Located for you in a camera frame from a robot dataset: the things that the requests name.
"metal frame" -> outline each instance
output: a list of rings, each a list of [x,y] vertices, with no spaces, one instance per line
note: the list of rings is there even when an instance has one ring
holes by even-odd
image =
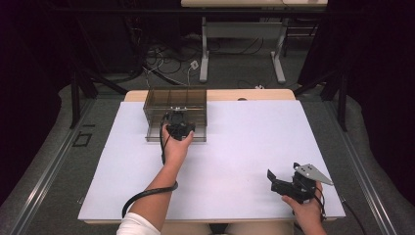
[[[69,131],[56,157],[48,164],[45,171],[40,176],[36,186],[30,193],[30,196],[28,197],[21,212],[19,213],[10,234],[14,235],[25,233],[26,229],[30,225],[31,220],[34,218],[37,210],[42,204],[43,199],[46,197],[46,194],[48,193],[55,177],[58,175],[59,170],[69,153],[70,146],[72,145],[73,140],[76,138],[76,135],[79,132],[78,130],[80,126],[82,125],[87,114],[91,111],[94,104],[95,100],[93,99],[88,99],[86,101],[77,125]]]
[[[271,52],[271,59],[279,83],[285,83],[280,55],[286,33],[288,19],[281,23],[208,23],[202,18],[202,64],[200,82],[208,81],[208,38],[278,38],[276,50]]]
[[[391,219],[388,216],[388,213],[385,210],[385,206],[379,197],[379,193],[376,190],[375,186],[372,183],[369,175],[366,172],[366,169],[360,160],[356,150],[351,143],[351,140],[346,132],[342,130],[342,128],[337,125],[336,123],[336,108],[332,102],[324,102],[326,109],[330,115],[333,124],[338,129],[338,132],[341,134],[344,143],[346,144],[346,148],[348,150],[348,160],[354,174],[356,175],[357,181],[360,184],[360,188],[363,191],[363,194],[366,197],[366,201],[372,210],[372,213],[378,222],[379,228],[382,231],[382,234],[390,235],[390,234],[397,234],[396,230],[393,227]]]

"dark curtain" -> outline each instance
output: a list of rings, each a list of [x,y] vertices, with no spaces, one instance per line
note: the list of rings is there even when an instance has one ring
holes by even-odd
[[[30,1],[0,4],[0,203],[42,146],[69,84],[66,63]]]
[[[415,2],[329,0],[328,11],[363,19],[323,19],[299,83],[346,72],[347,95],[361,106],[372,153],[399,192],[415,205]],[[338,83],[329,77],[326,87]]]

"desk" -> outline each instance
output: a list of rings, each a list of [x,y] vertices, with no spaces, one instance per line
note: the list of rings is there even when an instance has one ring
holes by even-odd
[[[78,219],[119,223],[126,200],[142,191],[160,169],[160,144],[145,141],[148,124],[140,101],[146,95],[147,91],[131,91],[121,103]],[[239,98],[249,101],[235,101]],[[313,164],[330,177],[300,102],[290,90],[271,89],[209,90],[207,99],[207,142],[189,148],[166,224],[281,221],[290,225],[291,209],[270,191],[266,171],[291,181],[296,161]],[[257,117],[263,107],[266,117]],[[249,121],[250,116],[260,121]],[[252,129],[241,129],[244,124]],[[270,129],[279,131],[269,133]],[[328,218],[345,216],[335,187],[325,186],[324,192]]]
[[[182,0],[182,7],[190,8],[325,8],[327,0]],[[278,38],[271,59],[279,83],[286,79],[280,55],[287,30],[288,19],[280,23],[209,23],[202,18],[202,63],[200,82],[208,81],[208,38]]]

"transparent container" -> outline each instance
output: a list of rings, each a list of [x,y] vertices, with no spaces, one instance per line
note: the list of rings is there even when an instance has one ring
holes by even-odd
[[[160,127],[164,115],[177,110],[186,112],[188,122],[196,125],[193,141],[206,142],[208,116],[205,86],[153,87],[144,104],[144,113],[149,124],[147,141],[160,141]]]

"gray mount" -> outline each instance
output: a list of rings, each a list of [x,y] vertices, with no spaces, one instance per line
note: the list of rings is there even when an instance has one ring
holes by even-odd
[[[305,164],[295,167],[296,172],[302,174],[304,177],[320,181],[328,185],[334,185],[333,181],[321,173],[314,165]]]

